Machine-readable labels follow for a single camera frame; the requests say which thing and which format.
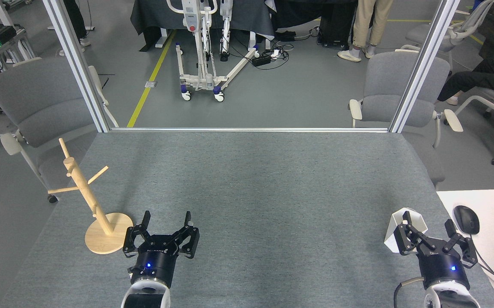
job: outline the gray floor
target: gray floor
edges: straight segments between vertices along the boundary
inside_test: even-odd
[[[81,10],[89,24],[87,2],[80,0]],[[96,30],[89,35],[92,45],[85,57],[90,65],[105,74],[108,82],[104,92],[110,110],[121,126],[126,126],[144,91],[144,85],[161,55],[160,49],[147,53],[138,50],[144,45],[129,22],[132,0],[91,0],[92,24]],[[463,1],[461,9],[470,4]],[[429,20],[437,1],[396,0],[390,20]],[[46,29],[50,25],[43,2],[34,0],[29,6],[18,6],[11,13],[15,23],[26,27],[34,50],[42,57],[55,56],[59,49],[57,37]],[[378,52],[390,51],[405,43],[406,31],[420,21],[390,21]],[[313,25],[298,28],[305,35]],[[190,55],[187,33],[177,33]],[[233,44],[241,50],[238,43]],[[337,58],[336,51],[316,45],[315,38],[295,41],[290,61],[276,70],[260,71],[247,66],[226,89],[226,99],[217,103],[210,93],[195,93],[186,102],[178,92],[176,55],[171,48],[156,78],[135,127],[348,127],[351,125],[347,102],[358,98],[363,89],[367,60],[355,64]],[[454,50],[454,58],[474,68],[480,58],[480,45],[469,39]],[[193,66],[188,60],[189,68]],[[229,64],[217,63],[221,73]],[[454,71],[466,70],[456,63]],[[439,109],[449,107],[437,104]],[[441,190],[494,189],[494,116],[480,116],[483,109],[472,105],[463,111],[460,120],[464,133],[443,129],[439,156],[447,179]],[[429,142],[434,128],[421,130]],[[20,156],[10,157],[0,145],[0,298],[12,282],[18,267],[50,215],[53,205],[45,200],[45,192]]]

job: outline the shoe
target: shoe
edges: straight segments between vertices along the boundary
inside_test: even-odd
[[[374,53],[369,53],[369,51],[366,48],[362,49],[363,53],[365,54],[365,58],[370,59],[372,56],[374,56]]]
[[[348,61],[351,61],[351,62],[359,62],[359,61],[361,61],[361,58],[357,58],[357,57],[353,56],[349,52],[349,50],[339,51],[336,55],[339,56],[339,58],[343,58],[343,59],[348,60]]]
[[[447,104],[456,106],[458,105],[458,98],[456,96],[451,96],[446,100]]]
[[[83,52],[85,52],[85,48],[83,48],[83,47],[81,47],[81,49],[80,49],[80,50],[81,50],[81,52],[82,52],[82,53],[83,53]],[[59,51],[59,56],[65,56],[65,51],[64,51],[64,49],[61,49],[61,50]]]
[[[79,39],[79,43],[80,43],[82,46],[89,46],[89,45],[91,45],[91,41],[89,41],[89,40],[87,39],[87,37],[84,37],[84,38]]]

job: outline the wooden stand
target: wooden stand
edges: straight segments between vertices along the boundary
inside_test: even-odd
[[[59,138],[59,142],[62,151],[65,154],[63,164],[67,170],[66,175],[74,180],[76,186],[49,190],[48,193],[63,193],[65,191],[79,190],[87,202],[87,205],[91,208],[93,217],[96,218],[85,233],[85,244],[89,250],[96,254],[109,254],[119,250],[123,247],[127,228],[133,226],[133,222],[131,218],[122,213],[104,214],[93,191],[91,191],[91,188],[89,187],[89,184],[93,183],[93,181],[101,174],[108,170],[108,166],[104,166],[104,168],[93,175],[88,181],[85,179],[83,173],[81,173],[74,157],[70,157],[64,140]]]

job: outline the computer mouse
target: computer mouse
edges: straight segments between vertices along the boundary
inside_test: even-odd
[[[479,233],[479,218],[477,214],[464,205],[458,205],[452,210],[460,230],[467,234]]]

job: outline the gray table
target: gray table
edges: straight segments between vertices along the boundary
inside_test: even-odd
[[[392,212],[419,211],[445,236],[447,212],[399,134],[150,132],[99,134],[81,167],[110,169],[92,188],[107,213],[171,234],[192,211],[196,257],[177,261],[175,308],[392,307],[396,285],[420,275],[415,256],[383,243]],[[59,202],[2,307],[119,307],[134,259],[91,253],[92,218],[78,192]],[[480,268],[471,292],[494,307]],[[399,307],[421,307],[421,284]]]

